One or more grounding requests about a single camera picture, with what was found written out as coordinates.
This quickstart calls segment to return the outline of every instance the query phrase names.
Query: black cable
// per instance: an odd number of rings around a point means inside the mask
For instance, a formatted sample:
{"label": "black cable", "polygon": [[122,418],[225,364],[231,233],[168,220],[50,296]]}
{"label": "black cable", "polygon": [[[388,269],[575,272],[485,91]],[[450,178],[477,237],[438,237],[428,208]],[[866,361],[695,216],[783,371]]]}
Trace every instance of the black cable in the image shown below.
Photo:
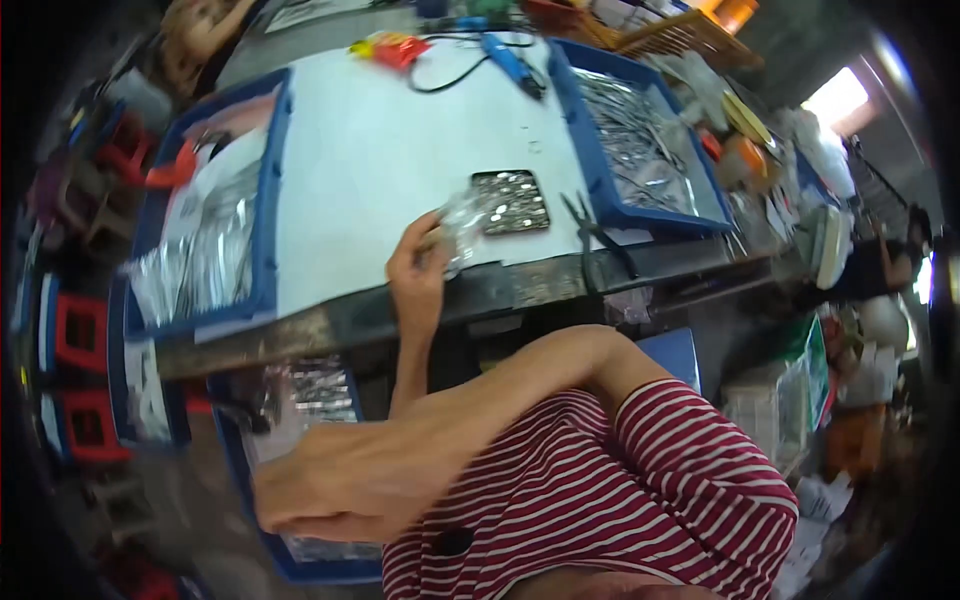
{"label": "black cable", "polygon": [[[430,41],[431,39],[457,39],[460,41],[475,41],[478,44],[480,43],[480,36],[454,36],[451,34],[435,34],[433,36],[424,37],[423,41]],[[528,43],[504,41],[503,45],[510,46],[511,48],[529,48],[533,46],[535,43],[536,43],[536,40],[531,39]],[[438,85],[437,87],[419,87],[417,86],[417,84],[414,83],[414,67],[417,66],[417,61],[414,60],[414,63],[411,64],[410,68],[407,70],[407,85],[410,87],[410,89],[421,94],[435,94],[437,92],[442,92],[446,89],[450,89],[454,85],[458,84],[459,82],[469,77],[470,73],[477,70],[477,67],[483,64],[489,58],[490,58],[489,55],[484,55],[482,59],[478,60],[471,68],[467,69],[465,73],[463,73],[453,81],[447,82],[442,85]],[[540,88],[546,89],[546,84],[544,83],[545,79],[543,78],[543,75],[541,74],[541,72],[539,72],[532,64],[527,62],[525,59],[519,58],[518,60],[522,62],[524,65],[526,65],[528,69],[530,69],[531,75],[534,76],[535,83],[539,85]]]}

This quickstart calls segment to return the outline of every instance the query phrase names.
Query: hand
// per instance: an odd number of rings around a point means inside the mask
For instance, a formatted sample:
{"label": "hand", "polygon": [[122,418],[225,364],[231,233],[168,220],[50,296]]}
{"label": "hand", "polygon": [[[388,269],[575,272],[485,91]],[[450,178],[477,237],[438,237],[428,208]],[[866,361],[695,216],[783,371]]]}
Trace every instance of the hand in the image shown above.
{"label": "hand", "polygon": [[444,270],[449,256],[443,244],[423,252],[423,237],[440,224],[431,211],[410,224],[387,261],[387,281],[394,297],[400,337],[432,338],[444,307]]}
{"label": "hand", "polygon": [[260,527],[332,541],[395,540],[470,459],[450,439],[456,426],[443,412],[314,425],[293,452],[257,468]]}

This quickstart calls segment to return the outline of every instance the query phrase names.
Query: blue power tool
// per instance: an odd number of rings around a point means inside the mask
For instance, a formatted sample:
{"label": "blue power tool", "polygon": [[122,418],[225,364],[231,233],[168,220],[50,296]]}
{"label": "blue power tool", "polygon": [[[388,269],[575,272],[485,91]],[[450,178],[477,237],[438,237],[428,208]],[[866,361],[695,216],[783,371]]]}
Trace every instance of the blue power tool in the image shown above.
{"label": "blue power tool", "polygon": [[545,86],[537,81],[533,75],[533,70],[526,61],[517,58],[494,34],[481,33],[479,35],[480,46],[487,53],[487,56],[493,62],[496,62],[528,96],[534,100],[542,100]]}

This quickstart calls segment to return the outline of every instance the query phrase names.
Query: bright light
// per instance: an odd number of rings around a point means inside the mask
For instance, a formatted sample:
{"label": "bright light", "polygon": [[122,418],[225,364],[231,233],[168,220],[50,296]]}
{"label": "bright light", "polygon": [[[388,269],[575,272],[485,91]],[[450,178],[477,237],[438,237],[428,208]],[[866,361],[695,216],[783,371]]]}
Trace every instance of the bright light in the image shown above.
{"label": "bright light", "polygon": [[840,69],[830,81],[823,84],[810,99],[801,104],[820,119],[820,126],[832,128],[870,101],[867,90],[848,66]]}
{"label": "bright light", "polygon": [[920,298],[920,304],[926,306],[930,302],[930,280],[933,278],[933,266],[930,264],[930,257],[920,263],[920,274],[917,275],[917,281],[913,284],[914,293]]}

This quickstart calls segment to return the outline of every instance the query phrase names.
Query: orange container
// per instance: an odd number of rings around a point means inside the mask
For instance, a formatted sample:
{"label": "orange container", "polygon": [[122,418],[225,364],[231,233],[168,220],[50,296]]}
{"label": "orange container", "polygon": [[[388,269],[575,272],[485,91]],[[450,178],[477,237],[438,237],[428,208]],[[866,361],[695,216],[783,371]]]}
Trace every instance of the orange container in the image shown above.
{"label": "orange container", "polygon": [[743,24],[754,16],[758,6],[756,0],[723,0],[713,9],[713,16],[720,27],[735,36]]}

